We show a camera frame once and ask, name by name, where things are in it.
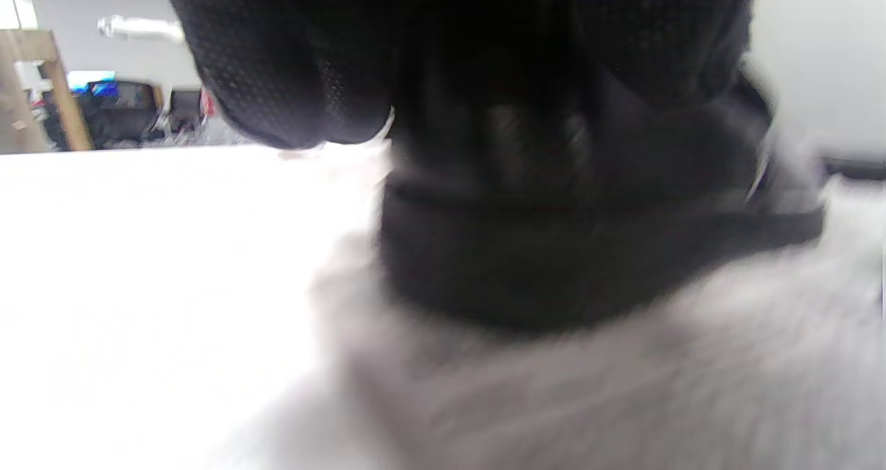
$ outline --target white wall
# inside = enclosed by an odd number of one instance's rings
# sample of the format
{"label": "white wall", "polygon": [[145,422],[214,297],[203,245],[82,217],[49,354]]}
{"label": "white wall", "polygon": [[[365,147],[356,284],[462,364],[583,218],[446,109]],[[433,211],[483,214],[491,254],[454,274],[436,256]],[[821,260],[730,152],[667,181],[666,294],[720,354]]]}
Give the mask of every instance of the white wall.
{"label": "white wall", "polygon": [[811,140],[886,152],[886,0],[757,0],[752,34]]}
{"label": "white wall", "polygon": [[174,86],[199,84],[187,48],[98,34],[98,19],[109,15],[175,20],[168,0],[34,0],[34,7],[41,28],[55,32],[68,70],[115,70],[161,83],[167,97]]}
{"label": "white wall", "polygon": [[37,16],[31,0],[0,0],[0,28],[37,28]]}

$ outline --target white surface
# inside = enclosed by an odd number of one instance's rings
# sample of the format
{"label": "white surface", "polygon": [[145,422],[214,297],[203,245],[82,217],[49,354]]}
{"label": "white surface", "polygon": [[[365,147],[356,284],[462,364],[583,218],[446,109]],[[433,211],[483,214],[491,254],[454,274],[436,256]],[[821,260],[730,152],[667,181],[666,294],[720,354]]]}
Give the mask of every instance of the white surface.
{"label": "white surface", "polygon": [[305,306],[377,150],[0,158],[0,468],[390,468]]}

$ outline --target computer monitor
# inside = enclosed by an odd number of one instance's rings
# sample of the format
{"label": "computer monitor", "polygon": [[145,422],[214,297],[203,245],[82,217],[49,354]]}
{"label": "computer monitor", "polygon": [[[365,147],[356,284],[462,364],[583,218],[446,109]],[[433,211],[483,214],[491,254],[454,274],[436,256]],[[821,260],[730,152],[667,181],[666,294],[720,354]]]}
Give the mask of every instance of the computer monitor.
{"label": "computer monitor", "polygon": [[117,76],[113,70],[72,70],[67,73],[67,87],[71,92],[82,93],[86,85],[95,81],[114,81]]}

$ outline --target black object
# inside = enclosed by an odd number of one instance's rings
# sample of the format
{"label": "black object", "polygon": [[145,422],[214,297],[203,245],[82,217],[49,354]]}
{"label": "black object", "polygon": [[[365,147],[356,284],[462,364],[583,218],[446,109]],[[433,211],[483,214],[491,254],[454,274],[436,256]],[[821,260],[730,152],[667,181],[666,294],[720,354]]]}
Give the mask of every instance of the black object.
{"label": "black object", "polygon": [[822,171],[738,71],[750,0],[172,3],[256,139],[356,143],[396,108],[380,250],[424,309],[589,325],[822,231]]}
{"label": "black object", "polygon": [[169,95],[169,130],[192,132],[203,119],[200,110],[200,88],[173,88]]}
{"label": "black object", "polygon": [[77,101],[98,149],[126,140],[142,142],[162,138],[164,134],[154,128],[161,108],[149,83],[89,82]]}

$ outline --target wooden frame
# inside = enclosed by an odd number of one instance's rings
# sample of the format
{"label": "wooden frame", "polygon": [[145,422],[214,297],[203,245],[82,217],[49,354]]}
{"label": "wooden frame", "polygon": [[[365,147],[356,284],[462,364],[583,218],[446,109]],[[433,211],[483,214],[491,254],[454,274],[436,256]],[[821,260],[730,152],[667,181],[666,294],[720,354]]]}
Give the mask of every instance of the wooden frame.
{"label": "wooden frame", "polygon": [[[53,32],[36,29],[0,29],[0,53],[4,54],[3,63],[8,65],[17,61],[42,61],[44,63],[44,72],[53,82],[53,94],[69,149],[73,151],[92,150],[92,138],[83,120],[83,114],[80,113],[80,107],[67,87],[66,70],[64,70],[61,56],[58,54]],[[10,70],[14,75],[13,67],[10,66]],[[18,98],[25,98],[22,91],[18,91]],[[28,115],[24,116],[22,120],[18,120],[18,123],[22,123],[21,126],[24,129],[28,126],[29,120],[33,122],[28,103]]]}

